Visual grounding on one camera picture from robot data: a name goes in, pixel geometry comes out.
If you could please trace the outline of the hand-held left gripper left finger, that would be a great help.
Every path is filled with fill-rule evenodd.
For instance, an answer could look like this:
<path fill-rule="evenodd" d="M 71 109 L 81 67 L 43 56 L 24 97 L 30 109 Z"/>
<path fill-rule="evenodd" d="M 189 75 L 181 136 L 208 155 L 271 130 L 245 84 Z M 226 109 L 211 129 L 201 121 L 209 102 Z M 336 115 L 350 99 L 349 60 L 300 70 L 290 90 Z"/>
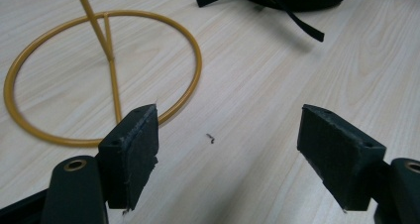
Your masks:
<path fill-rule="evenodd" d="M 97 161 L 111 209 L 134 210 L 158 163 L 158 110 L 132 110 L 99 144 Z"/>

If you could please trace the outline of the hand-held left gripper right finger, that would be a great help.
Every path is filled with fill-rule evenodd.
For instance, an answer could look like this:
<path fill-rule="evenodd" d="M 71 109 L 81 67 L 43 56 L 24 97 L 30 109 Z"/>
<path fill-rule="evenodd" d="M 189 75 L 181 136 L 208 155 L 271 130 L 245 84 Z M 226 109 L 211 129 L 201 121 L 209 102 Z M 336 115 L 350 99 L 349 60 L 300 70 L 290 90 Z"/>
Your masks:
<path fill-rule="evenodd" d="M 384 145 L 334 112 L 305 104 L 297 150 L 343 209 L 368 209 L 371 170 L 383 161 Z"/>

